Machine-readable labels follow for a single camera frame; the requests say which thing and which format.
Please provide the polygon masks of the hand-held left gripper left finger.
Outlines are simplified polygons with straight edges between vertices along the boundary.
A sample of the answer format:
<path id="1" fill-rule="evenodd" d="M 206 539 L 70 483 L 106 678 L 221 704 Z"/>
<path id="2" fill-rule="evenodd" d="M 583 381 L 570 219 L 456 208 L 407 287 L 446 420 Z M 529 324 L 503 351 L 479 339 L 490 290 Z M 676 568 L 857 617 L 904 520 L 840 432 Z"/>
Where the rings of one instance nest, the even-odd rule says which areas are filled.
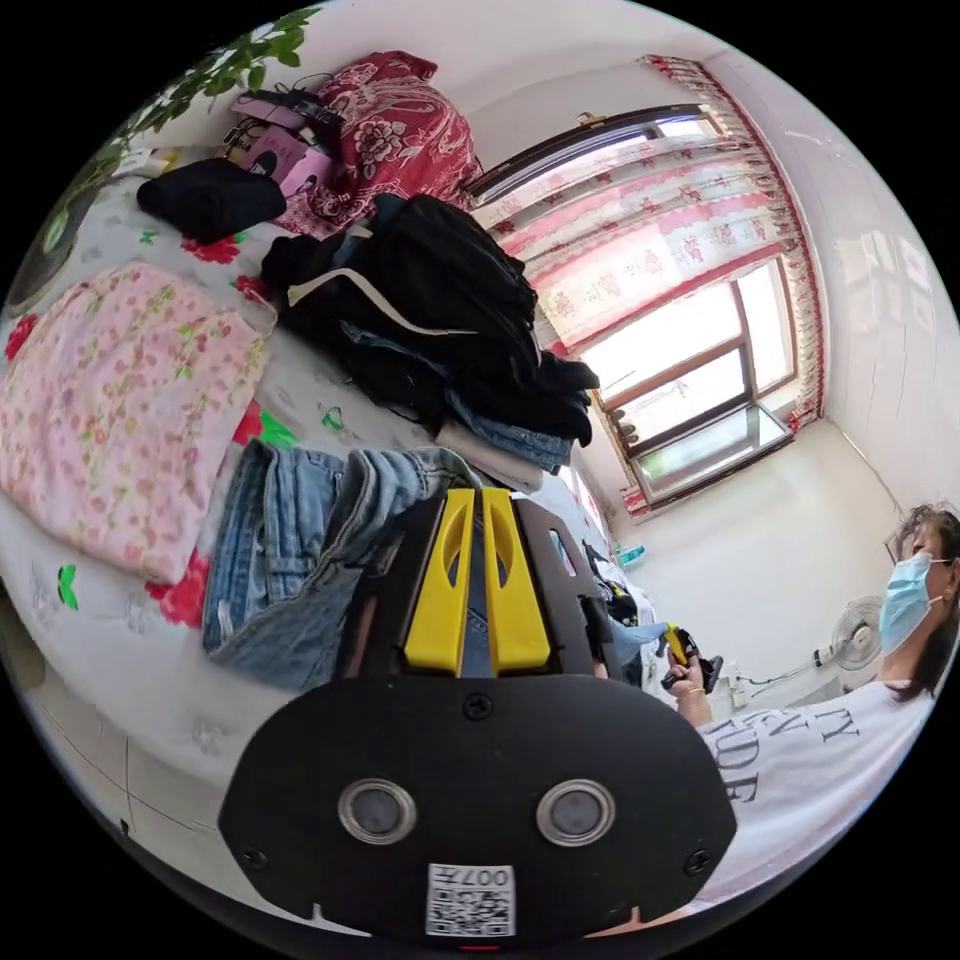
<path id="1" fill-rule="evenodd" d="M 429 502 L 423 574 L 404 643 L 413 670 L 462 668 L 475 492 L 461 488 Z"/>

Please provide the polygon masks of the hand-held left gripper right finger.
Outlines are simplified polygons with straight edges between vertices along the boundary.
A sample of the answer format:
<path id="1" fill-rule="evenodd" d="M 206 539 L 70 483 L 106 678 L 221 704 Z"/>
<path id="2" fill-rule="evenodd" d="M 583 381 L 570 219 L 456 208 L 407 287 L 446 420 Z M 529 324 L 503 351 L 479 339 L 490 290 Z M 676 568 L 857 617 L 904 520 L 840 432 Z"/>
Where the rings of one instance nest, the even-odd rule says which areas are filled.
<path id="1" fill-rule="evenodd" d="M 544 669 L 551 648 L 510 493 L 481 492 L 488 645 L 495 672 Z"/>

